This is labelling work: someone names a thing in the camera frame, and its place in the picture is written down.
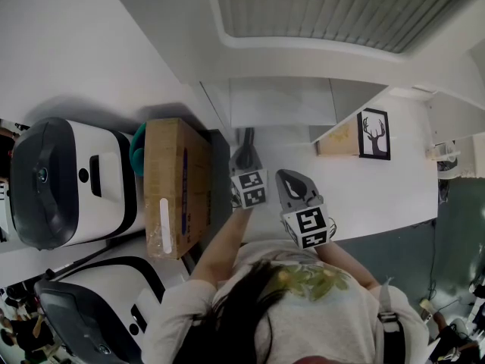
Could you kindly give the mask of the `white black service robot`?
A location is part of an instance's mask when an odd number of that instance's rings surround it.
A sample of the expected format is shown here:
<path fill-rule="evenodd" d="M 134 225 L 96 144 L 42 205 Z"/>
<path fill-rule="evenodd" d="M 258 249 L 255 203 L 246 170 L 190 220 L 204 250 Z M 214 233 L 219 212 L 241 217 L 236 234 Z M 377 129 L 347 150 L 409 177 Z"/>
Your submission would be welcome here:
<path fill-rule="evenodd" d="M 108 240 L 144 228 L 131 136 L 46 118 L 14 144 L 8 181 L 14 229 L 39 250 Z"/>
<path fill-rule="evenodd" d="M 142 341 L 166 291 L 188 277 L 180 260 L 116 256 L 35 285 L 48 323 L 83 364 L 142 364 Z"/>

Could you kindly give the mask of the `white fluted glass cabinet door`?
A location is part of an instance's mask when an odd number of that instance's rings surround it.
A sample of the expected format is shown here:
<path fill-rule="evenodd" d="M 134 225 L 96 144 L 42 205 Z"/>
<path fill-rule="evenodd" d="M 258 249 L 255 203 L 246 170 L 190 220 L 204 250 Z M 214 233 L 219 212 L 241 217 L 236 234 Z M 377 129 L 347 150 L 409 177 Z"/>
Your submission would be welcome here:
<path fill-rule="evenodd" d="M 227 35 L 344 42 L 393 54 L 466 0 L 217 0 Z"/>

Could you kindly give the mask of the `teal round object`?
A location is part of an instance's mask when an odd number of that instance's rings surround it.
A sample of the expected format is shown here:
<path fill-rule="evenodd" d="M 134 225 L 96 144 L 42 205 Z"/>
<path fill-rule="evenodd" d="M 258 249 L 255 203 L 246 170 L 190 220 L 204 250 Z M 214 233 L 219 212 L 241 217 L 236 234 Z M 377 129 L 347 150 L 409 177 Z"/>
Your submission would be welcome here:
<path fill-rule="evenodd" d="M 142 124 L 133 135 L 130 143 L 130 164 L 134 173 L 142 177 L 144 174 L 144 148 L 146 137 L 146 123 Z"/>

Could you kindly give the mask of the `person's right forearm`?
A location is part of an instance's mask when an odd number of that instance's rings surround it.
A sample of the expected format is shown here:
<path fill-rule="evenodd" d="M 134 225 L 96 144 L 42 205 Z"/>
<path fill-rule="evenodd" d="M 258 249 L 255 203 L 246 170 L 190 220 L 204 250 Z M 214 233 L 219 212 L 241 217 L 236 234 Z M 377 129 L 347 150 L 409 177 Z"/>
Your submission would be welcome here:
<path fill-rule="evenodd" d="M 325 243 L 314 248 L 320 260 L 349 273 L 367 290 L 379 287 L 375 277 L 353 256 L 334 242 Z"/>

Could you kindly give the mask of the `person's white shirt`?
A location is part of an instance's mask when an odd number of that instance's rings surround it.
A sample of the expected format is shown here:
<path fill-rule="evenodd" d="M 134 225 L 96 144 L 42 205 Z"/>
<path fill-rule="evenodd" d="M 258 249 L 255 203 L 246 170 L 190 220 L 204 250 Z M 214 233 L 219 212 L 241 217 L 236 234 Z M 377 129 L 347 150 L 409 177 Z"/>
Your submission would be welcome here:
<path fill-rule="evenodd" d="M 294 364 L 319 356 L 340 364 L 424 364 L 429 331 L 398 288 L 383 284 L 367 290 L 349 273 L 322 262 L 313 251 L 304 251 L 287 240 L 248 243 L 239 249 L 229 280 L 216 287 L 189 280 L 166 291 L 142 343 L 143 364 L 175 364 L 186 347 L 182 364 L 250 364 L 240 346 L 238 331 L 222 337 L 203 332 L 190 335 L 191 327 L 226 298 L 257 262 L 280 270 L 269 287 L 282 290 L 250 335 L 256 364 Z"/>

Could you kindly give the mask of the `white shelf desk unit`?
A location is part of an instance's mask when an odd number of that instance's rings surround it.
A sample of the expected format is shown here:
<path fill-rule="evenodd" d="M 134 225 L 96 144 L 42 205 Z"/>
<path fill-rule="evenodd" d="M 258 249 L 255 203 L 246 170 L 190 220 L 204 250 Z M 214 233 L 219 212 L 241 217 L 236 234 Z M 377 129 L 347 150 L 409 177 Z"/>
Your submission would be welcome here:
<path fill-rule="evenodd" d="M 235 38 L 217 0 L 120 0 L 231 146 L 247 127 L 270 174 L 311 177 L 340 239 L 437 216 L 431 146 L 485 132 L 485 0 L 466 0 L 401 54 L 323 39 Z M 365 108 L 388 115 L 391 159 L 318 156 Z"/>

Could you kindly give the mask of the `brown cardboard box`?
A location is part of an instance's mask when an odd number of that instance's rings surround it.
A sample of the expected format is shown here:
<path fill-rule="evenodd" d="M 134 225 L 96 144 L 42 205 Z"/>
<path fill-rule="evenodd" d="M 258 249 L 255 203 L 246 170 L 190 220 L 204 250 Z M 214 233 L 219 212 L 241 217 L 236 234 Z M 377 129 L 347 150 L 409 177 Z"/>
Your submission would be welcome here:
<path fill-rule="evenodd" d="M 180 118 L 149 121 L 143 183 L 148 254 L 179 259 L 210 226 L 210 143 Z"/>

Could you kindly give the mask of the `beige flat box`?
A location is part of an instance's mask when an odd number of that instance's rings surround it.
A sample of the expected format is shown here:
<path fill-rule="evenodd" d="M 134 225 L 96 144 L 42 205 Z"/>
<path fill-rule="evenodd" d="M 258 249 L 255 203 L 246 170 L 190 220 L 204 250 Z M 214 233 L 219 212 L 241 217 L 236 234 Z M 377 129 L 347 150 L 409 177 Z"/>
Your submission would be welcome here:
<path fill-rule="evenodd" d="M 354 118 L 317 141 L 318 156 L 359 156 L 358 123 Z"/>

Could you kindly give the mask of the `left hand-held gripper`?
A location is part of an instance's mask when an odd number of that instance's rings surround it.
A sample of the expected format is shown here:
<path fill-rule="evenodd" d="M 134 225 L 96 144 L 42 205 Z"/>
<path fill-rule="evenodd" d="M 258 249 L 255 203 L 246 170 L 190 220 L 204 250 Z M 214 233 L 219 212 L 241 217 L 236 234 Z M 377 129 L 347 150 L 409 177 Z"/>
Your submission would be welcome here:
<path fill-rule="evenodd" d="M 267 202 L 268 199 L 268 171 L 262 169 L 261 160 L 254 146 L 250 146 L 244 165 L 243 147 L 240 146 L 230 158 L 231 187 L 234 197 L 243 209 L 250 209 Z"/>

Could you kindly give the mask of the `clear plastic cup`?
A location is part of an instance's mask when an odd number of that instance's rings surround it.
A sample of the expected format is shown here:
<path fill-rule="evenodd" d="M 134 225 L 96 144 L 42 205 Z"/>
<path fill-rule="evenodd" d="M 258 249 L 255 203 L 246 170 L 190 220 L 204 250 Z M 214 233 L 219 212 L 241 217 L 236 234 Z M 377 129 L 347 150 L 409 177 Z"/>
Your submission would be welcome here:
<path fill-rule="evenodd" d="M 436 162 L 454 162 L 460 154 L 453 141 L 440 143 L 426 151 L 426 157 Z"/>

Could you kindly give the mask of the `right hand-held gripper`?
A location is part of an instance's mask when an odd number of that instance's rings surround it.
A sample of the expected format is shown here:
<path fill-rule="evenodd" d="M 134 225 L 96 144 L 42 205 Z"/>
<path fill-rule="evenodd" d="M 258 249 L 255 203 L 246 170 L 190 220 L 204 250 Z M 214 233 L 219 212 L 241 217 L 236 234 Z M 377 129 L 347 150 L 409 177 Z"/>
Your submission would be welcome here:
<path fill-rule="evenodd" d="M 310 203 L 320 193 L 310 178 L 293 170 L 280 169 L 275 174 L 280 203 L 292 209 L 296 200 Z M 330 240 L 330 219 L 324 202 L 312 202 L 291 212 L 280 214 L 283 226 L 300 249 L 311 249 Z"/>

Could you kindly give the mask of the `framed deer picture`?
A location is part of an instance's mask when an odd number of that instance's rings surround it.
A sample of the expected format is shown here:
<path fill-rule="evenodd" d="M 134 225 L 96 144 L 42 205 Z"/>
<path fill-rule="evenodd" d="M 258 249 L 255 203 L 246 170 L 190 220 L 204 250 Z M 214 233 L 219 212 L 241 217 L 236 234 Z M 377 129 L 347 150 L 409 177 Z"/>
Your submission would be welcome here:
<path fill-rule="evenodd" d="M 365 108 L 357 114 L 359 157 L 391 159 L 388 115 L 385 111 Z"/>

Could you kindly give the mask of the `person's left forearm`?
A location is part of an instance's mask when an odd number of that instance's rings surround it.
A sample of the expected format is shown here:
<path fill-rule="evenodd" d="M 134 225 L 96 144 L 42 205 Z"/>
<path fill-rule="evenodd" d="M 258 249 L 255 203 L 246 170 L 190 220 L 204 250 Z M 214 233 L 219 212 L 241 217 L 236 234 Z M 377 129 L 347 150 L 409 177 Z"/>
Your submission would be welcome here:
<path fill-rule="evenodd" d="M 252 209 L 233 211 L 203 252 L 190 275 L 191 280 L 205 281 L 216 287 L 230 278 L 251 215 Z"/>

